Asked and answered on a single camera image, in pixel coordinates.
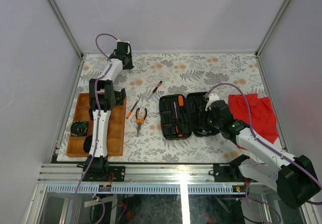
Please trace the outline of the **claw hammer black handle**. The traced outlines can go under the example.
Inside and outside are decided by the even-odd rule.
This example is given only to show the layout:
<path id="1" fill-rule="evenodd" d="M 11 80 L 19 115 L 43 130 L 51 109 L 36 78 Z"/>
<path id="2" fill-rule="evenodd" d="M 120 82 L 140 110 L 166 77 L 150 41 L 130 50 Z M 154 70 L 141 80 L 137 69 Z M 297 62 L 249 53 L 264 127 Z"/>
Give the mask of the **claw hammer black handle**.
<path id="1" fill-rule="evenodd" d="M 204 136 L 212 136 L 213 132 L 211 130 L 205 131 L 204 129 L 197 129 L 197 130 L 194 130 L 194 134 L 197 137 L 204 137 Z"/>

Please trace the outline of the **black plastic tool case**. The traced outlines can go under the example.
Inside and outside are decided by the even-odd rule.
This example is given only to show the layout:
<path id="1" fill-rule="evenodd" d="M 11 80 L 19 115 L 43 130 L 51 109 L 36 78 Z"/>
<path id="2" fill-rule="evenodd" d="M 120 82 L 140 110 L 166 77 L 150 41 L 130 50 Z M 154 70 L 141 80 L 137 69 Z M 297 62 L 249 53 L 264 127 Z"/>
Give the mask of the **black plastic tool case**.
<path id="1" fill-rule="evenodd" d="M 207 115 L 205 107 L 207 100 L 205 92 L 189 93 L 187 96 L 182 94 L 166 95 L 159 100 L 160 124 L 162 127 L 163 136 L 166 140 L 181 140 L 187 139 L 194 130 L 204 129 L 205 131 L 212 130 L 212 127 L 207 123 Z M 182 125 L 183 137 L 178 137 L 175 130 L 175 109 L 174 101 L 177 101 L 178 95 L 182 95 L 184 99 L 184 120 L 180 119 Z"/>

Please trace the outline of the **black orange handle screwdriver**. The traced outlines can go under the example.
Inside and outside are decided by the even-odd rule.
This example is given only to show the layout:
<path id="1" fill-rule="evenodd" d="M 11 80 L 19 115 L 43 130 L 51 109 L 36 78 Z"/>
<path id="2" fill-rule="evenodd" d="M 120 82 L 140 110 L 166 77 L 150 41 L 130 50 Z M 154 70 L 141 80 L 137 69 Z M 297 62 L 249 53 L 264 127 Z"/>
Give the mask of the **black orange handle screwdriver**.
<path id="1" fill-rule="evenodd" d="M 174 109 L 176 118 L 184 120 L 184 99 L 182 95 L 178 95 L 177 101 L 174 101 Z"/>

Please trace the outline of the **large orange screwdriver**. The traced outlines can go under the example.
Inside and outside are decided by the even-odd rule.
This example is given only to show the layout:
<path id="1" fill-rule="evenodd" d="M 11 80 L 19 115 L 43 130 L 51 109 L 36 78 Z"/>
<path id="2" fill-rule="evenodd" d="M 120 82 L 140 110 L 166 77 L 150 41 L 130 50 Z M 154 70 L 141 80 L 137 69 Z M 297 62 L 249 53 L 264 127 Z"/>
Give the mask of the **large orange screwdriver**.
<path id="1" fill-rule="evenodd" d="M 183 137 L 182 125 L 179 118 L 175 119 L 175 130 L 178 137 Z"/>

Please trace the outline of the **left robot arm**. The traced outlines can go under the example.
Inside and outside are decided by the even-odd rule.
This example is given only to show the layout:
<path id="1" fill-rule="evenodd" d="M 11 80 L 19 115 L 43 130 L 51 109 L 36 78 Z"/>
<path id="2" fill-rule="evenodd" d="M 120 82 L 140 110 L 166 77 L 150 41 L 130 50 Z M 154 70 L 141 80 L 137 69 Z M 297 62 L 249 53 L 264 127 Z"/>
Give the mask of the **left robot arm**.
<path id="1" fill-rule="evenodd" d="M 89 84 L 89 103 L 93 111 L 93 134 L 89 156 L 85 162 L 85 181 L 105 181 L 109 178 L 107 133 L 111 112 L 116 105 L 113 81 L 125 69 L 132 69 L 131 46 L 117 41 L 106 68 Z"/>

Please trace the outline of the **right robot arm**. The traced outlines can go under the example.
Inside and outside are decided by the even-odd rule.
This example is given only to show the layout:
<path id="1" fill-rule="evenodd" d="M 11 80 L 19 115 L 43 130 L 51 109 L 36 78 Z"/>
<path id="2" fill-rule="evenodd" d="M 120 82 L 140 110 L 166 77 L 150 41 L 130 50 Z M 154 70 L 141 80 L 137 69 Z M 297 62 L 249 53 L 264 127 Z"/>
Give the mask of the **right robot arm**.
<path id="1" fill-rule="evenodd" d="M 262 162 L 246 158 L 229 168 L 230 177 L 240 181 L 244 177 L 274 190 L 289 207 L 296 209 L 321 191 L 313 164 L 304 155 L 296 157 L 257 135 L 251 126 L 234 119 L 223 100 L 208 101 L 205 111 L 208 122 L 221 135 L 255 155 Z"/>

